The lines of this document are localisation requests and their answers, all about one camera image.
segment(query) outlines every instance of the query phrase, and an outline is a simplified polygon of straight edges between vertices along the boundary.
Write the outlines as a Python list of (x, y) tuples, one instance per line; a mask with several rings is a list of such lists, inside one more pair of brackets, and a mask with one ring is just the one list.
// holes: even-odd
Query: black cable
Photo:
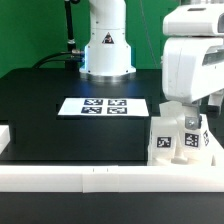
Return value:
[(66, 12), (66, 22), (67, 22), (67, 33), (68, 33), (68, 50), (76, 49), (76, 43), (73, 34), (73, 25), (72, 25), (72, 10), (71, 2), (65, 0), (65, 12)]
[(49, 62), (66, 62), (68, 60), (71, 60), (73, 62), (83, 62), (83, 58), (71, 58), (71, 59), (52, 59), (52, 60), (46, 60), (43, 61), (41, 64), (38, 65), (36, 68), (40, 68), (42, 65), (49, 63)]
[(150, 50), (154, 65), (155, 65), (156, 68), (158, 68), (158, 65), (157, 65), (157, 62), (156, 62), (156, 57), (155, 57), (153, 47), (152, 47), (152, 43), (151, 43), (151, 38), (150, 38), (150, 35), (149, 35), (149, 30), (148, 30), (146, 19), (145, 19), (145, 13), (144, 13), (144, 7), (143, 7), (142, 0), (139, 0), (139, 4), (140, 4), (141, 16), (142, 16), (142, 20), (143, 20), (143, 25), (144, 25), (144, 29), (145, 29), (145, 34), (146, 34), (149, 50)]
[(68, 51), (68, 52), (59, 52), (59, 53), (56, 53), (56, 54), (51, 54), (51, 55), (49, 55), (47, 57), (44, 57), (41, 60), (39, 60), (36, 64), (34, 64), (32, 66), (32, 68), (39, 68), (48, 59), (59, 57), (59, 56), (62, 56), (62, 55), (72, 55), (72, 52)]

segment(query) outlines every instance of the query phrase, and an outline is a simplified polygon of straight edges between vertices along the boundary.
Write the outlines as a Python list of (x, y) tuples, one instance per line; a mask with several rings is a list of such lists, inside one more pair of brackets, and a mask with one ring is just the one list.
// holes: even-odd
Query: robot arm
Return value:
[(224, 4), (179, 6), (164, 19), (171, 37), (163, 55), (163, 91), (186, 108), (187, 129), (200, 128), (200, 100), (210, 96), (209, 113), (219, 112), (224, 92)]

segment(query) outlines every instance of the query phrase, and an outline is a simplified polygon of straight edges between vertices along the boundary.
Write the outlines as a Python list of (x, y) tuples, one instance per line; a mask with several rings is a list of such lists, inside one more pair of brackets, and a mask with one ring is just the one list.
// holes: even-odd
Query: cable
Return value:
[(42, 58), (40, 61), (38, 61), (36, 64), (34, 64), (32, 66), (32, 68), (39, 68), (42, 64), (44, 64), (45, 61), (48, 61), (48, 59), (59, 57), (59, 56), (62, 56), (62, 55), (72, 55), (72, 52), (68, 51), (68, 52), (59, 52), (59, 53), (56, 53), (56, 54), (51, 54), (47, 57)]
[(148, 27), (147, 27), (147, 24), (146, 24), (146, 19), (145, 19), (145, 13), (144, 13), (144, 9), (143, 9), (142, 0), (139, 0), (139, 4), (140, 4), (141, 16), (142, 16), (143, 25), (144, 25), (144, 28), (145, 28), (145, 34), (146, 34), (149, 50), (150, 50), (154, 65), (155, 65), (156, 68), (158, 68), (158, 65), (157, 65), (157, 62), (156, 62), (156, 57), (155, 57), (153, 47), (152, 47), (152, 43), (151, 43), (151, 39), (150, 39), (150, 36), (149, 36), (149, 30), (148, 30)]
[(83, 62), (82, 58), (72, 58), (72, 59), (52, 59), (52, 60), (45, 60), (42, 63), (39, 63), (38, 66), (35, 68), (40, 68), (42, 65), (49, 63), (49, 62), (66, 62), (67, 60), (72, 60), (74, 62)]

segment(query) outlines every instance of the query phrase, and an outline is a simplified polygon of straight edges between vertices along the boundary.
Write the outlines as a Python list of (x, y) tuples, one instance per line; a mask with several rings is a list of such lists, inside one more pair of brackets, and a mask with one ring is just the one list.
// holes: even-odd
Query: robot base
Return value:
[(86, 79), (93, 82), (99, 83), (118, 83), (127, 80), (134, 79), (136, 77), (136, 73), (127, 73), (124, 75), (117, 75), (117, 76), (102, 76), (102, 75), (92, 75), (89, 73), (80, 73), (81, 79)]

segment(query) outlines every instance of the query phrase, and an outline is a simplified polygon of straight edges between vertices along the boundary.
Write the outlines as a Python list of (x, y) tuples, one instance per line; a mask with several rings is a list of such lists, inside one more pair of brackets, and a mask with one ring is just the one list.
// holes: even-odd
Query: white block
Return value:
[(93, 167), (83, 174), (83, 192), (118, 192), (118, 167)]
[(10, 141), (9, 126), (0, 125), (0, 154)]

